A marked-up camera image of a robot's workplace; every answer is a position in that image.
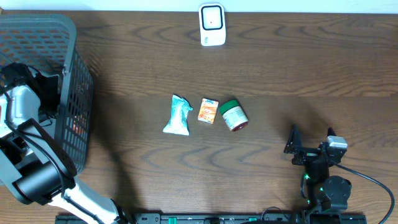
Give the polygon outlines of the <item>red white snack packet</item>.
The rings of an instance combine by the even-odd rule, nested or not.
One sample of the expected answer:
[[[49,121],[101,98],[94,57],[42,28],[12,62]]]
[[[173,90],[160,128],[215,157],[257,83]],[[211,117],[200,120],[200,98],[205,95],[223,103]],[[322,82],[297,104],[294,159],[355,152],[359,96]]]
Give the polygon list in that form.
[[[90,87],[87,83],[76,84],[70,94],[70,126],[74,132],[84,136],[87,131],[90,110]]]

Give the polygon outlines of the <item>green lid white jar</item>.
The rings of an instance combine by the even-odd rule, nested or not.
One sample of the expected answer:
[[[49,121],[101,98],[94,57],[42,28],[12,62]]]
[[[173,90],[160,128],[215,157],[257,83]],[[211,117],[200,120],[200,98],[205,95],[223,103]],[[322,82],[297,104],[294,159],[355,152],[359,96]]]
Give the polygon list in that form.
[[[238,100],[230,100],[221,105],[220,113],[232,132],[244,128],[249,122]]]

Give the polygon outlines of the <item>orange Kleenex tissue pack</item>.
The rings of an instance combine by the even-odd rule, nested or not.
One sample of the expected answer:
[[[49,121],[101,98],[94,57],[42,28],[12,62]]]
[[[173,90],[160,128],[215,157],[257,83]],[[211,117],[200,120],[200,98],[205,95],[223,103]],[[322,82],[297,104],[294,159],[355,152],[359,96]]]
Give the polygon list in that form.
[[[198,120],[206,123],[213,124],[218,109],[219,102],[203,98],[198,113]]]

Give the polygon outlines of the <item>teal white wipes packet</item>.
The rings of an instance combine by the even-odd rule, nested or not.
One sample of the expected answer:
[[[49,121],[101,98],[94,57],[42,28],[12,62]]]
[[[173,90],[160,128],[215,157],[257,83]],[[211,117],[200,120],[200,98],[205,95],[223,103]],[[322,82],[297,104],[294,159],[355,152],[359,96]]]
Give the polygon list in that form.
[[[185,98],[173,95],[170,119],[164,127],[163,132],[188,136],[190,133],[188,130],[187,116],[192,110],[193,108]]]

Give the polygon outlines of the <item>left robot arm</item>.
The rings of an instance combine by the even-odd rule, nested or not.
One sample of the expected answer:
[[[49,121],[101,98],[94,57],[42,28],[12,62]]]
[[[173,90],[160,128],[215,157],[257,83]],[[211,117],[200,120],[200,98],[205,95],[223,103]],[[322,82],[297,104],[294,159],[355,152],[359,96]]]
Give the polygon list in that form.
[[[26,205],[60,207],[86,223],[131,223],[114,200],[77,177],[75,163],[47,130],[58,121],[59,79],[23,63],[1,69],[1,182]]]

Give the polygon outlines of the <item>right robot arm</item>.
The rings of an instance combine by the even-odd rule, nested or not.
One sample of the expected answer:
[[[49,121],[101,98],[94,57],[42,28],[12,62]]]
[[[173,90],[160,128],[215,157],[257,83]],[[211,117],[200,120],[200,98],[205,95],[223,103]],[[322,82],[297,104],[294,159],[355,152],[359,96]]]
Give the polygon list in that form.
[[[292,126],[284,148],[292,154],[292,164],[304,166],[301,180],[302,197],[308,207],[292,216],[296,223],[342,223],[341,212],[348,208],[351,182],[338,175],[330,175],[329,168],[341,162],[348,148],[343,137],[328,128],[326,141],[318,147],[304,147],[296,125]]]

